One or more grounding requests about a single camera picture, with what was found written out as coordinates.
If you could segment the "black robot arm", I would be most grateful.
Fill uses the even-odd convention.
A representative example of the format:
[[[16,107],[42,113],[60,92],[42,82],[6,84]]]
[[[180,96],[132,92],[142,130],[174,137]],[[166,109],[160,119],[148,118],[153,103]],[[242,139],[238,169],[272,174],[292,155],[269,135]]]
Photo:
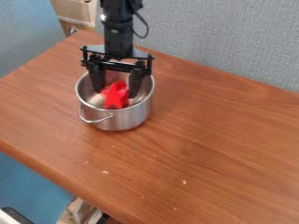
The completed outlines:
[[[104,44],[82,45],[81,65],[88,70],[96,93],[105,86],[106,70],[129,73],[128,98],[136,97],[145,76],[152,75],[153,55],[133,47],[133,36],[140,39],[149,32],[138,14],[142,0],[98,0],[102,9]]]

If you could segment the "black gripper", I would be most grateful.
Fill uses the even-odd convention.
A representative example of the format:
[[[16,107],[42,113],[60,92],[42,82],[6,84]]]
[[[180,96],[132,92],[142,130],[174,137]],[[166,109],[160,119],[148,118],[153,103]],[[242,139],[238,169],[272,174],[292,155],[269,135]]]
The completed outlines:
[[[81,65],[88,70],[90,84],[96,93],[101,92],[105,85],[105,69],[129,73],[128,97],[134,98],[140,90],[144,75],[152,74],[154,56],[132,48],[126,56],[112,56],[105,53],[104,45],[82,45]]]

